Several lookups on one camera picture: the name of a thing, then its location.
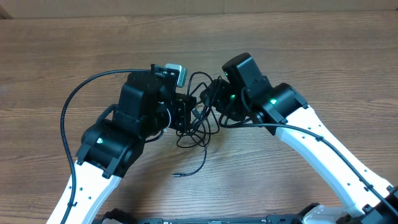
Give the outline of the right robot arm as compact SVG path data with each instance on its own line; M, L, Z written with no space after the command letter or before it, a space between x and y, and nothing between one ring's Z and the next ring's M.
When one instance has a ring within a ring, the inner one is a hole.
M309 205L292 223L397 223L397 188L366 167L327 129L307 100L286 83L272 86L249 53L222 66L226 79L200 94L224 128L265 127L298 152L342 203Z

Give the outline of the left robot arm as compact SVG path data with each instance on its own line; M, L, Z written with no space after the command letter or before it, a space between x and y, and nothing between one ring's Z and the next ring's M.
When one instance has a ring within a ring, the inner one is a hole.
M60 115L60 132L71 176L49 223L91 223L145 144L158 140L166 128L187 128L193 99L176 92L185 84L185 68L168 64L125 72L128 77L118 103L108 106L84 132L76 159L65 134L68 105L83 86L105 73L85 80L68 96Z

